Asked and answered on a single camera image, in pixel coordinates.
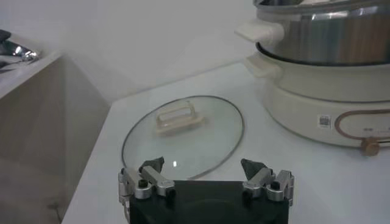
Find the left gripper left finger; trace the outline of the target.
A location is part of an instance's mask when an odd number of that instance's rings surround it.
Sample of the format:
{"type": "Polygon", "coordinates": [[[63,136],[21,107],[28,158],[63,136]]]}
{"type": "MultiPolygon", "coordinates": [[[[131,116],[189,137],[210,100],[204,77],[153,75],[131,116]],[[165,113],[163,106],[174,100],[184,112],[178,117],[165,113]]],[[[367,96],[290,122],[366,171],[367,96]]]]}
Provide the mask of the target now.
{"type": "Polygon", "coordinates": [[[147,200],[153,192],[171,201],[176,196],[176,186],[173,180],[161,174],[164,163],[165,159],[161,156],[145,161],[138,170],[123,167],[118,174],[119,202],[127,203],[131,196],[138,200],[147,200]]]}

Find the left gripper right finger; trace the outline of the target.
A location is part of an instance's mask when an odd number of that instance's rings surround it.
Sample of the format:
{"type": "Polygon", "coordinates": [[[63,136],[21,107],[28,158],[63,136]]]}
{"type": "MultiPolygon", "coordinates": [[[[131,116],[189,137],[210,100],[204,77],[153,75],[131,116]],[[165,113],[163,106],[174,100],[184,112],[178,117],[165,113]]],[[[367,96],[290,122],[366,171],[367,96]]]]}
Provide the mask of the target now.
{"type": "Polygon", "coordinates": [[[265,196],[274,202],[287,201],[293,205],[295,177],[289,170],[276,174],[264,163],[241,159],[247,180],[243,182],[243,201],[246,204],[265,196]]]}

